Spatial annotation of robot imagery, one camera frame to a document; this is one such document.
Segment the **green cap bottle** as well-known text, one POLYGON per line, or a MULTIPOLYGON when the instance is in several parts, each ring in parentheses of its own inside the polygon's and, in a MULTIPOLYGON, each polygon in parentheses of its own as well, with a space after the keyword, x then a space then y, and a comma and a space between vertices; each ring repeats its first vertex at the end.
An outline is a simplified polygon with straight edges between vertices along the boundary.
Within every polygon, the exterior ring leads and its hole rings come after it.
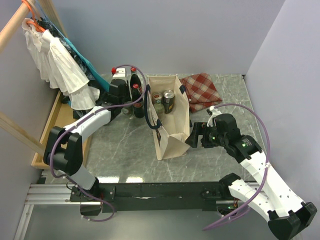
POLYGON ((122 112, 124 115, 128 116, 128 117, 130 117, 130 116, 132 116, 132 115, 134 114, 133 106, 132 106, 132 105, 129 105, 129 104, 131 104, 131 103, 132 103, 131 100, 125 102, 125 103, 124 103, 125 106, 123 106, 122 109, 121 109, 121 112, 122 112))
POLYGON ((156 99, 155 103, 153 104, 153 107, 155 109, 155 112, 156 112, 158 118, 162 121, 165 116, 165 107, 162 104, 162 101, 160 99, 156 99))

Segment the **cola bottle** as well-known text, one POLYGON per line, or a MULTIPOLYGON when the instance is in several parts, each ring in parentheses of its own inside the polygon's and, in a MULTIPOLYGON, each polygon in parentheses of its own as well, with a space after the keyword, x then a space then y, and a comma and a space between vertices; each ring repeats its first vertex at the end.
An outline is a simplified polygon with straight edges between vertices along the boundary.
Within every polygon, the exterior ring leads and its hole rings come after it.
MULTIPOLYGON (((142 94, 140 91, 140 87, 137 83, 134 83, 131 88, 132 101, 135 102, 139 99, 142 94)), ((144 100, 141 98, 139 101, 133 104, 133 114, 136 118, 141 119, 145 117, 144 112, 144 100)))
POLYGON ((134 85, 137 85, 138 86, 137 89, 139 90, 139 93, 142 94, 143 93, 142 82, 138 77, 137 69, 135 67, 131 67, 130 72, 131 72, 131 77, 130 77, 129 83, 130 83, 131 92, 133 92, 133 90, 135 89, 134 85))

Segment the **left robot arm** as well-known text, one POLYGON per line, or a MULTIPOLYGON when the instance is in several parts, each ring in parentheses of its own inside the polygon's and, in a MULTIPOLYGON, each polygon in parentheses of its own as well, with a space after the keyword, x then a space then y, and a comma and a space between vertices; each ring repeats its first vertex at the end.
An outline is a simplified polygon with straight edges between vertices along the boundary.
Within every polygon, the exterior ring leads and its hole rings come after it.
POLYGON ((100 195, 99 181, 83 164, 83 143, 100 127, 115 119, 123 105, 131 101, 129 82, 115 78, 109 91, 102 97, 102 104, 65 127, 53 127, 48 136, 43 162, 64 173, 82 188, 88 201, 100 195))

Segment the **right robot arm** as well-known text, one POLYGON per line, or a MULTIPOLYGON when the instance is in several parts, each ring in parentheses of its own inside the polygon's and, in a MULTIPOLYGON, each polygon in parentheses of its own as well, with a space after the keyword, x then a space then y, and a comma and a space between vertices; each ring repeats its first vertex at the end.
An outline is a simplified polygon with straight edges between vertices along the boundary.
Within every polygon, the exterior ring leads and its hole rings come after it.
POLYGON ((294 193, 267 161, 256 140, 241 134, 231 114, 211 117, 208 122, 195 122, 185 142, 192 148, 196 148, 198 142, 204 148, 223 147, 251 174, 262 187, 261 192, 231 173, 220 180, 220 196, 248 202, 248 206, 266 220, 277 239, 292 240, 312 222, 317 213, 315 205, 294 193))

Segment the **teal garment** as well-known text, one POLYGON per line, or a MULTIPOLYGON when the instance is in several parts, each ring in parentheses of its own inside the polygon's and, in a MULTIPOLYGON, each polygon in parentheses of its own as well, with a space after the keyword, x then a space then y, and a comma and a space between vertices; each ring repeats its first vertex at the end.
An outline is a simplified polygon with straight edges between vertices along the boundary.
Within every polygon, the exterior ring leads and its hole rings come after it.
POLYGON ((97 72, 92 63, 86 59, 73 45, 73 43, 50 21, 45 21, 47 28, 54 37, 58 37, 67 51, 85 73, 90 81, 93 81, 93 86, 109 91, 109 83, 97 72))

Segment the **red plaid folded cloth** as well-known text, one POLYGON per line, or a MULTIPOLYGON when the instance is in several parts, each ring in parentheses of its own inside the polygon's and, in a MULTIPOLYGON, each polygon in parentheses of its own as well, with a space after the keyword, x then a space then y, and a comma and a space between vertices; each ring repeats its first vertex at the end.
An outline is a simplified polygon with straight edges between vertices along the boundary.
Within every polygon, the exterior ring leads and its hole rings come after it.
POLYGON ((180 79, 186 88, 189 110, 192 113, 220 104, 223 100, 216 89, 211 76, 198 73, 180 79))

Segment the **small red top can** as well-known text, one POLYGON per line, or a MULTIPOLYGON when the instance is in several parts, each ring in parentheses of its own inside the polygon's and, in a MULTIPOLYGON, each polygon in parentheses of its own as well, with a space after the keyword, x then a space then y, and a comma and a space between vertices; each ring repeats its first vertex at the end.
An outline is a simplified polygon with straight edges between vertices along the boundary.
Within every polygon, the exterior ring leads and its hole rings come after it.
POLYGON ((163 94, 161 92, 154 92, 152 95, 152 100, 154 103, 162 102, 163 94))

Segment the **dark floral garment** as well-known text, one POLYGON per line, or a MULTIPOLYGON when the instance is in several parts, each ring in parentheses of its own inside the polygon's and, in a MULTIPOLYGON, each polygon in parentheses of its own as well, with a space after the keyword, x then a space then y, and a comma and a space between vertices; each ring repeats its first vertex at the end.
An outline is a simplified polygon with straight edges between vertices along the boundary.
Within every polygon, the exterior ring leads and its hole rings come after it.
POLYGON ((106 100, 110 85, 52 23, 43 18, 37 23, 44 29, 42 46, 48 48, 53 74, 49 82, 59 88, 62 103, 71 107, 73 118, 78 120, 106 100))

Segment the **tall dark can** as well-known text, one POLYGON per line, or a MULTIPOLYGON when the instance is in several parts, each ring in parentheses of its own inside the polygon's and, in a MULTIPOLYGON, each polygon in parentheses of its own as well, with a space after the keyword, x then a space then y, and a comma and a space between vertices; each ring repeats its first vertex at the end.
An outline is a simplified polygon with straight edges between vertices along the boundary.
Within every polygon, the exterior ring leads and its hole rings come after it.
POLYGON ((175 101, 175 93, 172 90, 165 90, 163 92, 162 104, 164 106, 164 113, 169 114, 172 112, 175 101))

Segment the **white pleated garment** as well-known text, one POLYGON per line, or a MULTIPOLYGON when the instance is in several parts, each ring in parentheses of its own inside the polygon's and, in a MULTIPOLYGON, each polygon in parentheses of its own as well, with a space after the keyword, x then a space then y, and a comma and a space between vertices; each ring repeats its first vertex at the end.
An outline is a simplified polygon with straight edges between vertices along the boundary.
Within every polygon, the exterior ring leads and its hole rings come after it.
POLYGON ((88 86, 89 79, 58 37, 47 29, 38 32, 33 20, 25 18, 21 24, 27 49, 40 72, 40 78, 50 88, 59 89, 69 97, 74 110, 90 110, 96 105, 100 90, 88 86))

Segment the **black base beam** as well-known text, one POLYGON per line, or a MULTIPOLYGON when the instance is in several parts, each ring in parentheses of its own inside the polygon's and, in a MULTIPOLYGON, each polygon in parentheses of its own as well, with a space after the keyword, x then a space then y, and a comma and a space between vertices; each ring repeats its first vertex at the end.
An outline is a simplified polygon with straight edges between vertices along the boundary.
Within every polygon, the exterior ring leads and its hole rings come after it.
POLYGON ((116 211, 203 210, 215 211, 218 204, 235 199, 220 182, 100 183, 87 191, 73 187, 72 203, 93 203, 95 198, 110 203, 116 211))

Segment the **orange hanger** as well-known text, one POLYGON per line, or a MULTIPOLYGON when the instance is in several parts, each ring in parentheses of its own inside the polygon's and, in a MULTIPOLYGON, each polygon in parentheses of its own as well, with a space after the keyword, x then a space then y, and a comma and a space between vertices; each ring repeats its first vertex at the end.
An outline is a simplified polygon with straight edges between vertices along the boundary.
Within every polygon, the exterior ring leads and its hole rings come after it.
POLYGON ((44 33, 45 29, 41 27, 38 22, 36 16, 39 18, 38 10, 34 7, 33 3, 29 3, 27 0, 21 0, 22 3, 24 3, 27 8, 29 9, 31 15, 32 15, 32 20, 27 21, 26 23, 29 25, 33 25, 36 29, 37 32, 44 33))

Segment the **aluminium frame rail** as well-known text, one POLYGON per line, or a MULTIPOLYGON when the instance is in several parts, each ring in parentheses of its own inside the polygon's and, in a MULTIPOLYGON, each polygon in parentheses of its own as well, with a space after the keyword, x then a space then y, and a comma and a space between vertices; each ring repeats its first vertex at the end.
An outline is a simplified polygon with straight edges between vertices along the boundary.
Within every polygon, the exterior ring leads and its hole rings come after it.
POLYGON ((36 205, 65 205, 70 203, 71 190, 63 184, 31 184, 24 201, 24 208, 14 236, 23 240, 36 205))

